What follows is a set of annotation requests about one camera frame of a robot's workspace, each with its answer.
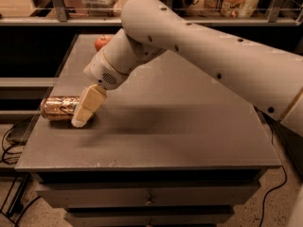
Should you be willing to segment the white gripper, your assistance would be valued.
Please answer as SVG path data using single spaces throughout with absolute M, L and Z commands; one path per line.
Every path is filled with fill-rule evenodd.
M 97 84 L 90 85 L 81 93 L 72 125 L 76 128 L 85 126 L 106 100 L 106 90 L 118 88 L 136 67 L 164 52 L 165 49 L 136 42 L 120 29 L 83 69 L 83 73 Z

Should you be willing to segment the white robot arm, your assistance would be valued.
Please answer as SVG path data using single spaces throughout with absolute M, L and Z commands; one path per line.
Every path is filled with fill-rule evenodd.
M 81 128 L 141 64 L 169 50 L 203 70 L 282 126 L 303 135 L 303 58 L 179 17 L 159 0 L 128 0 L 122 28 L 84 68 L 72 125 Z

